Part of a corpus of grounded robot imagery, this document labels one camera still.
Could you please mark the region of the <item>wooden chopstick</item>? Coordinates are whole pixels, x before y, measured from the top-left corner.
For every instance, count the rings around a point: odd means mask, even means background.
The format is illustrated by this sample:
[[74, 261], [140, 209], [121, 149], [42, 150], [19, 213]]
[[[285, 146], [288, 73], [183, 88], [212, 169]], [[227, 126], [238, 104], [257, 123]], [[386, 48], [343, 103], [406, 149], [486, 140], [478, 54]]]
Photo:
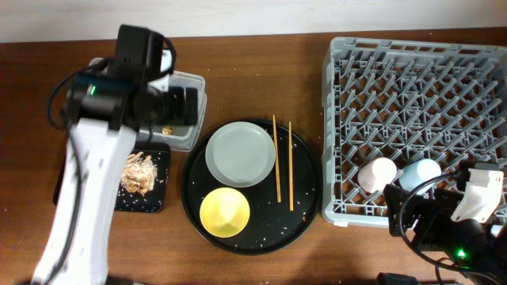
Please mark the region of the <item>wooden chopstick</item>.
[[280, 167], [279, 167], [279, 154], [278, 154], [278, 142], [277, 142], [277, 126], [276, 126], [276, 115], [273, 114], [273, 144], [275, 147], [275, 177], [276, 177], [276, 199], [278, 203], [281, 203], [281, 187], [280, 187]]
[[292, 122], [288, 122], [288, 181], [289, 181], [289, 210], [294, 211], [294, 179], [293, 179], [293, 151], [292, 151]]

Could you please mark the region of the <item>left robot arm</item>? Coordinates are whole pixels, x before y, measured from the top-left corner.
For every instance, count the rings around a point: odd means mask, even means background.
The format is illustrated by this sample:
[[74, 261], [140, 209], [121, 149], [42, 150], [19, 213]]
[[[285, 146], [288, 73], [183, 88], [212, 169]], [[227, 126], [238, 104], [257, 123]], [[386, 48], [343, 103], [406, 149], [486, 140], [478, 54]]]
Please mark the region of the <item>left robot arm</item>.
[[59, 199], [34, 284], [104, 284], [108, 242], [120, 177], [141, 127], [192, 126], [195, 92], [170, 93], [152, 82], [173, 74], [163, 67], [171, 41], [144, 27], [121, 25], [111, 58], [61, 81], [67, 100], [59, 128], [68, 136]]

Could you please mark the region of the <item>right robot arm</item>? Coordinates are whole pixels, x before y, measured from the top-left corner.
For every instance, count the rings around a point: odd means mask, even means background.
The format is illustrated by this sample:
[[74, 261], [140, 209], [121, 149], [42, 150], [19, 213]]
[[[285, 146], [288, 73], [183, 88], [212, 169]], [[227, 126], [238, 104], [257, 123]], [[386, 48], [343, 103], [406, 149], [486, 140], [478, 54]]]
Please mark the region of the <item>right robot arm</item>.
[[393, 237], [406, 237], [414, 230], [408, 247], [430, 264], [438, 261], [426, 251], [443, 252], [453, 263], [449, 268], [476, 284], [506, 283], [506, 233], [494, 235], [488, 226], [474, 219], [454, 222], [450, 218], [462, 194], [438, 188], [433, 199], [388, 185], [383, 191], [387, 203], [389, 231]]

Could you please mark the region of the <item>pink plastic cup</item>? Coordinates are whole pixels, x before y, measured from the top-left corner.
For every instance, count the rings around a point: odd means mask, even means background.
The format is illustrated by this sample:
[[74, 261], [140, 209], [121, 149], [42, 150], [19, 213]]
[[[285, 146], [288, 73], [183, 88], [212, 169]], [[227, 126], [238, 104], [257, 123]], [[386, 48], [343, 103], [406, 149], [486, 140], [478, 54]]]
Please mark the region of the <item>pink plastic cup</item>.
[[358, 173], [358, 183], [368, 193], [382, 191], [396, 177], [397, 167], [389, 158], [376, 158]]

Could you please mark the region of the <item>grey plate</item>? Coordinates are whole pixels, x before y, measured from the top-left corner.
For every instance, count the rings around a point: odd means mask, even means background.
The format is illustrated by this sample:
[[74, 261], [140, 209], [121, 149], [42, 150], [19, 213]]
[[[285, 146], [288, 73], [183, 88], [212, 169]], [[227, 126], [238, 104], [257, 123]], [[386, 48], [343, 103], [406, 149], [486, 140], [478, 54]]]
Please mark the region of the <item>grey plate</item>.
[[215, 131], [205, 147], [205, 161], [212, 176], [232, 188], [262, 182], [276, 160], [274, 141], [255, 123], [237, 121]]

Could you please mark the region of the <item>food scraps and rice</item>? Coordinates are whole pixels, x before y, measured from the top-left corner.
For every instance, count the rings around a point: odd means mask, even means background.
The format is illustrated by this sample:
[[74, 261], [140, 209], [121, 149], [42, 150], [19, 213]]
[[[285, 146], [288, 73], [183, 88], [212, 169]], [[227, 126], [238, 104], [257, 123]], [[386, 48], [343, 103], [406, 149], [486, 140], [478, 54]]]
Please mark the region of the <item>food scraps and rice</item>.
[[150, 154], [142, 151], [130, 154], [120, 176], [120, 186], [129, 193], [144, 196], [154, 189], [157, 174], [158, 168]]

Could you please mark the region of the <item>gold snack wrapper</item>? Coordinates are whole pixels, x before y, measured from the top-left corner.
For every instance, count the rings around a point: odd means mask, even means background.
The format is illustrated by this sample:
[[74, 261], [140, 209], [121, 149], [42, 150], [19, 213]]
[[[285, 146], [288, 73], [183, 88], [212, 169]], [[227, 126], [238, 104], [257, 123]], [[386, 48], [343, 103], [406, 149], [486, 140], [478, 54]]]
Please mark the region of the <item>gold snack wrapper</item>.
[[172, 135], [173, 134], [173, 128], [171, 126], [165, 126], [162, 128], [162, 134], [163, 135]]

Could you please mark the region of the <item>yellow bowl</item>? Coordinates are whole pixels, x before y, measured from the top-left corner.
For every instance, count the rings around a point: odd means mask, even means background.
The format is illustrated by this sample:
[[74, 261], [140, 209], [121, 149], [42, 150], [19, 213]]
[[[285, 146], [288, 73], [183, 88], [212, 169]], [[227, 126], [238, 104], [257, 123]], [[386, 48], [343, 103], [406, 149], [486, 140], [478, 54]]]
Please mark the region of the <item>yellow bowl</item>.
[[203, 228], [212, 236], [230, 238], [246, 228], [250, 204], [236, 189], [217, 188], [203, 198], [199, 217]]

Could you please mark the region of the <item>blue plastic cup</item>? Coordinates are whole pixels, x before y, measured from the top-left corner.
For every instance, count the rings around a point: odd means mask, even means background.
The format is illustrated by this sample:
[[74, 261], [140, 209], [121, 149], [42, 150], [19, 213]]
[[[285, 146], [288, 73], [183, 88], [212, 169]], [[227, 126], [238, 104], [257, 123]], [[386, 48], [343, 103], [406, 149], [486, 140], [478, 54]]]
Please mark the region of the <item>blue plastic cup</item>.
[[403, 170], [398, 179], [402, 188], [412, 191], [418, 185], [442, 174], [440, 165], [432, 159], [424, 158], [416, 161]]

